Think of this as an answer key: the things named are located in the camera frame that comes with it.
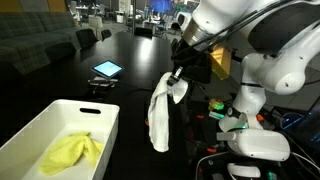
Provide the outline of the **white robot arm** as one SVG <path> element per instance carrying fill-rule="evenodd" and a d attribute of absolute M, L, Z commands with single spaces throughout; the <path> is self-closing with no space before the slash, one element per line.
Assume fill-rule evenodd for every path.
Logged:
<path fill-rule="evenodd" d="M 266 102 L 267 91 L 289 95 L 305 83 L 305 69 L 319 53 L 320 0 L 201 0 L 174 50 L 171 85 L 181 76 L 192 79 L 191 68 L 209 49 L 235 32 L 246 37 L 254 51 L 241 65 L 239 92 L 220 120 L 227 132 L 251 126 Z"/>

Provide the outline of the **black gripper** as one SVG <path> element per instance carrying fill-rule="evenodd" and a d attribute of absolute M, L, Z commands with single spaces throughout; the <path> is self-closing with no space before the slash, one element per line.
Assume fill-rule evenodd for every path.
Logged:
<path fill-rule="evenodd" d="M 211 60 L 207 52 L 199 52 L 183 40 L 174 39 L 171 42 L 171 60 L 174 62 L 174 70 L 167 84 L 173 86 L 181 76 L 191 80 L 208 84 L 211 80 Z"/>

